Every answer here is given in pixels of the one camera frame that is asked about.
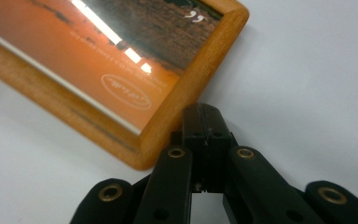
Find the white table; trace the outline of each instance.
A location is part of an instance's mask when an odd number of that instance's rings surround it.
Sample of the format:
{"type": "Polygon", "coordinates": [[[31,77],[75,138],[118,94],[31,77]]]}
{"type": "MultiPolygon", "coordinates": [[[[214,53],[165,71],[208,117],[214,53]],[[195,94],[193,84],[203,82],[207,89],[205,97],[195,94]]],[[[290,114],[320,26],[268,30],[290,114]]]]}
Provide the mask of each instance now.
{"type": "MultiPolygon", "coordinates": [[[[293,186],[358,196],[358,1],[241,0],[251,18],[200,102],[293,186]]],[[[99,181],[137,172],[0,81],[0,223],[68,223],[99,181]]],[[[228,223],[195,195],[192,223],[228,223]]]]}

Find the oval logo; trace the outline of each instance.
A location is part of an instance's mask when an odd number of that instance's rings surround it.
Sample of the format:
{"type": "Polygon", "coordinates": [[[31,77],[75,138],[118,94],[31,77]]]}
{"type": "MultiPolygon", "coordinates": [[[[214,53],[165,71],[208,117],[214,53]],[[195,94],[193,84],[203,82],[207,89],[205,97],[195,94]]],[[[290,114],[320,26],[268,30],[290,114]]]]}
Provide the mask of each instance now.
{"type": "Polygon", "coordinates": [[[152,106],[150,98],[140,88],[122,77],[104,75],[101,82],[111,95],[126,105],[142,110],[152,106]]]}

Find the wooden mirror frame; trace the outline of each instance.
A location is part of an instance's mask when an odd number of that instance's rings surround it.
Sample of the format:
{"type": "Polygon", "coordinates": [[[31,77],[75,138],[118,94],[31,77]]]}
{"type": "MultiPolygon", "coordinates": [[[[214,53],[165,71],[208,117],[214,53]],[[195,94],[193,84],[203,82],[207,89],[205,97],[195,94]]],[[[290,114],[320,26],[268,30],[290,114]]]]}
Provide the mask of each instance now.
{"type": "Polygon", "coordinates": [[[129,166],[153,166],[181,124],[182,110],[195,103],[249,18],[235,0],[203,0],[223,15],[205,45],[139,135],[132,133],[61,84],[0,45],[0,79],[84,134],[129,166]]]}

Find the white surface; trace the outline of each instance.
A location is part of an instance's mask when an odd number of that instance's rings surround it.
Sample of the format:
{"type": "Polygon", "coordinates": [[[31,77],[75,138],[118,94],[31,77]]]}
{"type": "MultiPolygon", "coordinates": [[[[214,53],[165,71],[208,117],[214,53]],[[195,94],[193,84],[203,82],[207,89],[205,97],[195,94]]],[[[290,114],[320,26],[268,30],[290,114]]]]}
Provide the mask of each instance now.
{"type": "MultiPolygon", "coordinates": [[[[358,196],[358,1],[242,2],[251,18],[200,101],[295,187],[358,196]]],[[[0,81],[0,223],[68,223],[97,182],[136,182],[109,156],[0,81]]],[[[228,223],[196,195],[192,223],[228,223]]]]}

